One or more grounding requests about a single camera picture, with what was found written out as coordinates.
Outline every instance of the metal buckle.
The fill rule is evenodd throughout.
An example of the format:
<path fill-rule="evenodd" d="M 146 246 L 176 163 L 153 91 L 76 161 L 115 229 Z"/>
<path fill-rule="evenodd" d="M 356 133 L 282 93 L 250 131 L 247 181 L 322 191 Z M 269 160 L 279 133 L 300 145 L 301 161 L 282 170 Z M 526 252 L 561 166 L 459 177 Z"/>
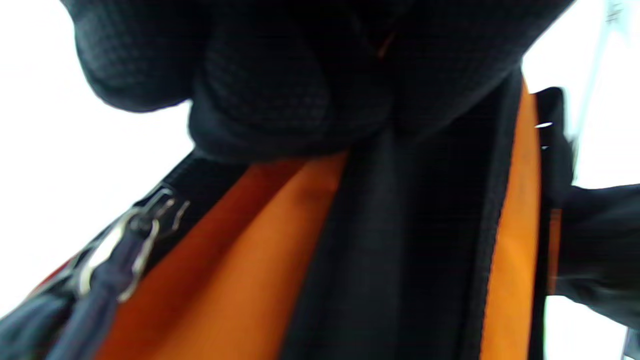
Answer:
<path fill-rule="evenodd" d="M 158 186 L 145 200 L 125 212 L 102 237 L 100 243 L 86 256 L 80 266 L 76 288 L 78 296 L 86 296 L 91 291 L 93 272 L 111 257 L 116 246 L 122 241 L 125 232 L 135 226 L 137 219 L 147 218 L 151 220 L 151 226 L 148 234 L 142 240 L 140 252 L 131 267 L 133 279 L 127 289 L 118 296 L 120 303 L 129 300 L 138 287 L 155 242 L 178 229 L 182 216 L 190 205 L 190 202 L 186 200 L 181 203 L 179 204 L 171 189 Z"/>

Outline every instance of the orange fabric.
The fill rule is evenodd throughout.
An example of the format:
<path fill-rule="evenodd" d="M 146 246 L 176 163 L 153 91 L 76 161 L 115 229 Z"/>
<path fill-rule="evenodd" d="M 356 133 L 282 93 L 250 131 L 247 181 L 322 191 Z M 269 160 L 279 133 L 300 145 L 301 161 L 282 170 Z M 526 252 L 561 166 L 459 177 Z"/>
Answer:
<path fill-rule="evenodd" d="M 120 307 L 97 359 L 276 358 L 345 159 L 250 168 Z"/>
<path fill-rule="evenodd" d="M 509 184 L 484 314 L 481 360 L 526 360 L 538 253 L 540 142 L 536 104 L 522 90 Z"/>
<path fill-rule="evenodd" d="M 551 224 L 549 224 L 549 268 L 548 268 L 548 289 L 547 293 L 556 293 L 556 282 L 558 275 L 558 261 L 560 258 L 560 239 L 562 228 L 562 210 L 553 209 L 551 211 Z"/>

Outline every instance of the bright sky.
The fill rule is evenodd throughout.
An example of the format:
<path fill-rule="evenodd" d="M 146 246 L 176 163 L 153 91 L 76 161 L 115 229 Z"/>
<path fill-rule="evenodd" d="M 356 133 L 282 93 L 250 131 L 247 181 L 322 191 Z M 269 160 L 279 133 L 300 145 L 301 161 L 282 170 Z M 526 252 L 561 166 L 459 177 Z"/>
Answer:
<path fill-rule="evenodd" d="M 640 19 L 640 6 L 629 6 Z M 604 23 L 603 0 L 579 0 L 525 59 L 532 91 L 568 90 L 569 133 L 584 102 Z M 607 41 L 578 179 L 640 183 L 640 21 Z M 146 115 L 102 104 L 77 63 L 57 1 L 0 3 L 0 316 L 144 195 L 191 149 L 187 106 Z M 548 301 L 548 360 L 619 360 L 624 328 L 564 298 Z"/>

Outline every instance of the black glove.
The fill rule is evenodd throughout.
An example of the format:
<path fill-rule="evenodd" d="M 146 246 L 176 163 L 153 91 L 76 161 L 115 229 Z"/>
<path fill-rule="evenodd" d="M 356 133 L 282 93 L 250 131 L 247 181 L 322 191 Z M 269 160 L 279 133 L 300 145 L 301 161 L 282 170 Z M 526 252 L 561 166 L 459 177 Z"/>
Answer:
<path fill-rule="evenodd" d="M 240 162 L 335 152 L 392 126 L 422 139 L 570 2 L 63 0 L 98 96 L 128 111 L 192 99 L 196 148 Z"/>

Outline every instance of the black fabric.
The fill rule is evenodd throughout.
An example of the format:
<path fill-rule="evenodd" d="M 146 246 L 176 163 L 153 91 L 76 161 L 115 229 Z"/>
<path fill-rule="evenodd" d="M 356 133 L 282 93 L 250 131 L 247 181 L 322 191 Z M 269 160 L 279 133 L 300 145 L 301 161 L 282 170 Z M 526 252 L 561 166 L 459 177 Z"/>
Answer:
<path fill-rule="evenodd" d="M 196 146 L 241 163 L 347 149 L 391 122 L 431 134 L 570 2 L 63 0 L 98 96 L 128 111 L 192 99 Z"/>
<path fill-rule="evenodd" d="M 542 146 L 542 187 L 551 208 L 563 207 L 573 183 L 573 149 L 564 136 L 564 92 L 548 88 L 536 94 Z"/>
<path fill-rule="evenodd" d="M 574 186 L 563 210 L 557 294 L 640 329 L 640 185 Z"/>
<path fill-rule="evenodd" d="M 391 129 L 353 149 L 282 359 L 392 359 L 404 206 Z"/>
<path fill-rule="evenodd" d="M 515 70 L 429 141 L 353 150 L 282 359 L 478 358 L 520 89 Z"/>
<path fill-rule="evenodd" d="M 571 3 L 416 1 L 399 21 L 387 56 L 400 134 L 426 136 L 468 111 Z"/>

